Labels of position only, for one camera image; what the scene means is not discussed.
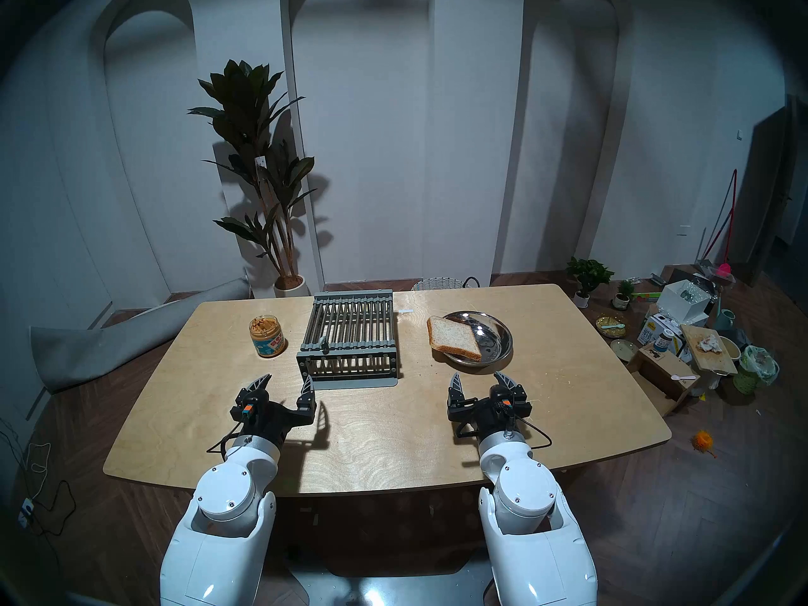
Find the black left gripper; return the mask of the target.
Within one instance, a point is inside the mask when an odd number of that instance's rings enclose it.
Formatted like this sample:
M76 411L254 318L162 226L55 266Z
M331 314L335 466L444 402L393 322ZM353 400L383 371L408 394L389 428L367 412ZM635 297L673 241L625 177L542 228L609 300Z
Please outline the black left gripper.
M296 410L290 410L269 398L265 388L270 379L271 374L268 373L242 388L230 414L236 423L241 423L238 437L260 437L281 449L294 427L313 424L317 403L311 376L304 378Z

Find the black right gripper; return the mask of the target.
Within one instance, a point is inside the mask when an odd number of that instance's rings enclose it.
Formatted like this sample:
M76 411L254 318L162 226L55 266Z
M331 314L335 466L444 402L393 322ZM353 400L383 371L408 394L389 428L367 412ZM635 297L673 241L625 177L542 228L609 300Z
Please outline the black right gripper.
M517 421L530 416L532 406L522 385L502 372L495 372L501 387L491 387L486 398L466 399L459 372L449 382L448 419L456 423L457 438L477 437L485 440L498 432L514 433Z

